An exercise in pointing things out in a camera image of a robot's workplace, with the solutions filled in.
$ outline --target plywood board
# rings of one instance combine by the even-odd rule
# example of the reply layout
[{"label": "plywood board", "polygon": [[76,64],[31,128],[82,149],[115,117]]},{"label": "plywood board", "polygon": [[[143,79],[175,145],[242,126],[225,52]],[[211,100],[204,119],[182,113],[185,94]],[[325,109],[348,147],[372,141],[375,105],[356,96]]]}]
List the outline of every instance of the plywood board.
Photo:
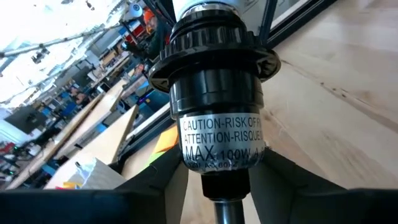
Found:
[{"label": "plywood board", "polygon": [[397,28],[397,1],[338,1],[277,46],[262,84],[274,150],[349,189],[397,188]]},{"label": "plywood board", "polygon": [[155,137],[127,159],[122,171],[122,176],[124,178],[127,180],[131,179],[145,169],[145,165],[147,164],[150,155],[153,153],[159,138],[160,136]]},{"label": "plywood board", "polygon": [[132,128],[132,122],[137,112],[138,106],[133,106],[92,142],[78,151],[57,170],[45,189],[54,189],[55,186],[62,186],[62,183],[74,174],[75,171],[73,170],[76,170],[75,162],[81,159],[95,157],[104,164],[112,163],[120,145],[126,139],[127,132]]},{"label": "plywood board", "polygon": [[137,105],[130,108],[81,151],[90,153],[105,164],[112,163],[120,145],[126,140],[127,132],[132,128],[138,108]]},{"label": "plywood board", "polygon": [[76,116],[65,126],[65,128],[55,137],[53,142],[48,143],[42,152],[32,159],[30,164],[15,178],[7,189],[14,189],[20,186],[27,180],[31,174],[39,170],[63,145],[63,143],[70,137],[72,132],[80,125],[80,123],[88,116],[91,109],[96,106],[103,94],[98,95],[87,106],[85,106]]},{"label": "plywood board", "polygon": [[92,164],[94,161],[96,170],[93,171],[89,177],[90,183],[85,183],[83,189],[114,189],[118,185],[122,184],[126,180],[122,178],[118,173],[113,171],[105,164],[99,164],[100,161],[90,153],[79,152],[76,156],[64,163],[63,166],[57,169],[55,175],[50,179],[44,189],[56,189],[57,187],[63,187],[65,182],[76,182],[83,184],[83,179],[76,176],[78,173],[76,168],[76,162],[80,164]]},{"label": "plywood board", "polygon": [[116,52],[114,50],[110,51],[103,59],[102,64],[107,65],[113,58],[116,57]]},{"label": "plywood board", "polygon": [[84,120],[84,122],[61,148],[55,156],[56,159],[69,154],[74,149],[75,144],[78,144],[90,131],[92,131],[109,114],[111,114],[113,110],[115,110],[116,105],[120,100],[124,84],[126,84],[126,81],[120,80],[104,95],[102,100],[93,109],[93,112]]},{"label": "plywood board", "polygon": [[132,130],[128,135],[127,135],[127,140],[130,140],[133,138],[136,134],[140,133],[142,130],[144,130],[148,125],[153,123],[160,115],[164,114],[167,110],[170,109],[170,103],[166,103],[161,109],[156,111],[152,116],[150,116],[148,119],[146,119],[142,124],[140,124],[137,128]]}]

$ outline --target caution label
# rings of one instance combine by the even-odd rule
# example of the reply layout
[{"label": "caution label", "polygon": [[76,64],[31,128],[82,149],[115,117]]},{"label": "caution label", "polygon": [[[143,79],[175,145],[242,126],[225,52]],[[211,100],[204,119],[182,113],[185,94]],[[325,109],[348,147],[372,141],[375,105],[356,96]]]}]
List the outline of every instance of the caution label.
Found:
[{"label": "caution label", "polygon": [[180,118],[180,143],[191,170],[248,168],[263,155],[261,120],[255,113],[207,114]]}]

